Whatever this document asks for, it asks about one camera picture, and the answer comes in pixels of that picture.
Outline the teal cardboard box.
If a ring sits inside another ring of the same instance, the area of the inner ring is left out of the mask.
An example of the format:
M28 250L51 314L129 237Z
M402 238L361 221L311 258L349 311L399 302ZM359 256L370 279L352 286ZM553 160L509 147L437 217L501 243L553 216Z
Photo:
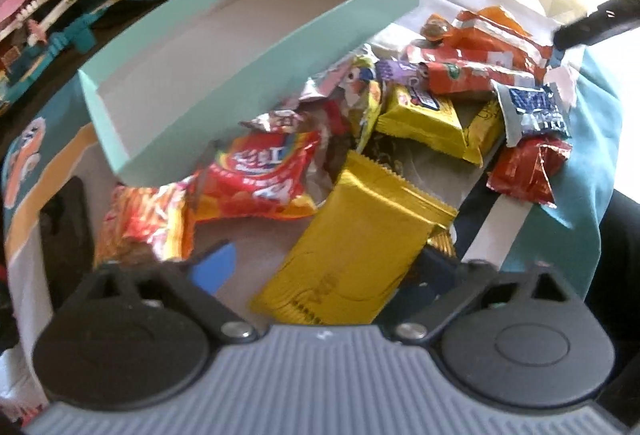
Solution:
M108 164L129 186L186 177L209 143L298 95L419 2L164 2L79 71Z

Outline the pink white snack wrapper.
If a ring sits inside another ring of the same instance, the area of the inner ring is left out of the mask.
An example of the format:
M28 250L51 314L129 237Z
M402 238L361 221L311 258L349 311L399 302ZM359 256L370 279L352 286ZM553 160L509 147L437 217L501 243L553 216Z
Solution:
M329 69L308 77L299 94L298 101L300 103L313 102L330 97L334 89L347 75L351 66L352 59L346 59L331 65Z

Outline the gold foil snack packet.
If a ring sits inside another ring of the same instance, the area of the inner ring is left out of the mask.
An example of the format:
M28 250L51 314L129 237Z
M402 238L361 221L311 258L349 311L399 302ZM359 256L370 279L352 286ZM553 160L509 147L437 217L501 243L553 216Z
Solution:
M367 325L455 208L364 155L347 155L333 191L252 300L293 325Z

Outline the black smartphone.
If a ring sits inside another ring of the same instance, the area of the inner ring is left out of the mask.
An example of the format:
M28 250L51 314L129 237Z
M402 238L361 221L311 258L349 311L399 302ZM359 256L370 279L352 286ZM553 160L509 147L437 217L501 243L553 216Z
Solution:
M39 214L41 251L51 306L57 311L92 269L94 243L85 186L77 176Z

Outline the red square snack packet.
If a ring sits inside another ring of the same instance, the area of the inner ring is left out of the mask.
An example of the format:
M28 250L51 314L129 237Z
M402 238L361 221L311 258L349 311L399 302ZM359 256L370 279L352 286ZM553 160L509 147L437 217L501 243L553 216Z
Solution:
M491 169L486 186L524 202L555 207L551 177L570 158L573 147L551 136L522 139L514 148L503 148Z

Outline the yellow XianWei biscuit packet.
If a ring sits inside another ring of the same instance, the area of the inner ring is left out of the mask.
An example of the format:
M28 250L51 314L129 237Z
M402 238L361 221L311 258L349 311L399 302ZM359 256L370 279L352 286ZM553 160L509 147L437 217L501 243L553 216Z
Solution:
M385 109L376 121L375 130L386 136L420 142L476 166L484 163L483 155L471 148L449 99L433 97L398 83L390 84Z

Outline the blue white candy packet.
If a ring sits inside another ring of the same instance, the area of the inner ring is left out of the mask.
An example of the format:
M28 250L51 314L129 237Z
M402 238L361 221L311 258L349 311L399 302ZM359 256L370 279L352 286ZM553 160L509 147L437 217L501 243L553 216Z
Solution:
M520 87L491 82L506 129L506 147L515 148L523 139L551 134L567 138L570 130L565 114L547 86Z

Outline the red Skittles candy packet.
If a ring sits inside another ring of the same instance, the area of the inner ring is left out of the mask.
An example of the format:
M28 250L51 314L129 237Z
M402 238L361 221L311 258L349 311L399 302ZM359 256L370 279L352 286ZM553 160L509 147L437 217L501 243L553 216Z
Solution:
M195 219L295 221L314 215L317 207L304 176L319 142L318 132L252 132L233 140L194 176Z

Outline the yellow green long snack packet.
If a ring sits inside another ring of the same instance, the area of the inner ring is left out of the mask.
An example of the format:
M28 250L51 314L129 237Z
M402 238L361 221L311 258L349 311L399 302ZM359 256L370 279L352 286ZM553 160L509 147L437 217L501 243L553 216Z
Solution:
M366 56L356 56L341 80L347 117L358 153L366 149L382 110L383 91L376 77L375 63L376 60Z

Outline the orange white striped snack bar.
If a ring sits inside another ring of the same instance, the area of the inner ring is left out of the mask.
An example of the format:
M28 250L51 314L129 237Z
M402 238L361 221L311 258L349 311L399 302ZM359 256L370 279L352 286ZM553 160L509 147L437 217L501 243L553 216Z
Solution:
M513 14L501 6L480 11L462 10L452 24L450 46L458 49L510 52L512 68L533 74L537 82L544 79L552 57L550 43L529 34Z

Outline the orange red chips packet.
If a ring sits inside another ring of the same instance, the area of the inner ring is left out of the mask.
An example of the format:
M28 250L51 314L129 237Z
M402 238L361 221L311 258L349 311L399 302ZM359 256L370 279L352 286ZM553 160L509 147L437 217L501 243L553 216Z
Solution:
M526 88L536 86L533 73L513 68L510 51L409 45L405 57L419 67L426 78L426 88L439 96L484 94L491 92L492 82Z

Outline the orange round jelly cup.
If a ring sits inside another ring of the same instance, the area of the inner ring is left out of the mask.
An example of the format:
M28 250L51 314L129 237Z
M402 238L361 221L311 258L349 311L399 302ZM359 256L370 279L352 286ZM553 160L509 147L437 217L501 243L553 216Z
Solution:
M433 13L421 26L420 34L431 43L439 43L450 35L451 29L452 26L448 20Z

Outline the purple Kuromi candy packet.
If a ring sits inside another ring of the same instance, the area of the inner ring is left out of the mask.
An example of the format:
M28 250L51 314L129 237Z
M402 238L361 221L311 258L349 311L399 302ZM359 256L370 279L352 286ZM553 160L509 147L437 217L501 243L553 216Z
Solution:
M397 83L413 88L428 87L427 69L420 64L383 59L376 62L375 70L383 83Z

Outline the orange red noodle snack packet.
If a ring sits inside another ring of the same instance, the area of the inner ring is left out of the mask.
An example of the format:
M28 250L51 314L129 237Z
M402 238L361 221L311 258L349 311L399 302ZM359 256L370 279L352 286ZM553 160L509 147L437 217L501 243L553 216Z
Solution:
M181 263L190 259L194 213L189 184L160 187L119 184L100 228L93 265Z

